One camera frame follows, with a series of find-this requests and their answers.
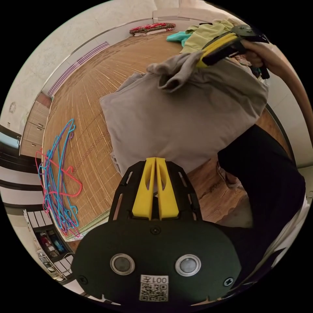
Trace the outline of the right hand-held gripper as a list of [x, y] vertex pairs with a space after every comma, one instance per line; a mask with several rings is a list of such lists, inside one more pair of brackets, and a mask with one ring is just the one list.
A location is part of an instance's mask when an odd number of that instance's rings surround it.
[[203, 47], [196, 67], [206, 68], [224, 58], [234, 58], [245, 54], [246, 49], [240, 43], [243, 39], [255, 43], [270, 43], [266, 35], [259, 30], [245, 24], [236, 25], [230, 31], [216, 36]]

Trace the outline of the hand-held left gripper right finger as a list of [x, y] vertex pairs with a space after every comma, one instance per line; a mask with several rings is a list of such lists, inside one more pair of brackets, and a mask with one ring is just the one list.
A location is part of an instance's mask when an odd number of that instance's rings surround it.
[[161, 220], [177, 218], [179, 209], [164, 158], [156, 158], [156, 178], [159, 218]]

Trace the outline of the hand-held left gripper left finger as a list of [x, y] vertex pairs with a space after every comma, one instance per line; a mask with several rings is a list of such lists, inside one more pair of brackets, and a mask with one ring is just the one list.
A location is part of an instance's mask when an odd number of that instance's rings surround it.
[[136, 218], [150, 220], [152, 217], [155, 167], [156, 159], [147, 158], [132, 208], [132, 214]]

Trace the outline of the person's right hand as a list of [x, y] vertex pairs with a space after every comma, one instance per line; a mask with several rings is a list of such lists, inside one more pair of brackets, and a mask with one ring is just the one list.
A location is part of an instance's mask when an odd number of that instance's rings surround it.
[[266, 55], [266, 49], [262, 44], [241, 40], [240, 43], [246, 49], [246, 59], [257, 68], [261, 68], [264, 63], [264, 56]]

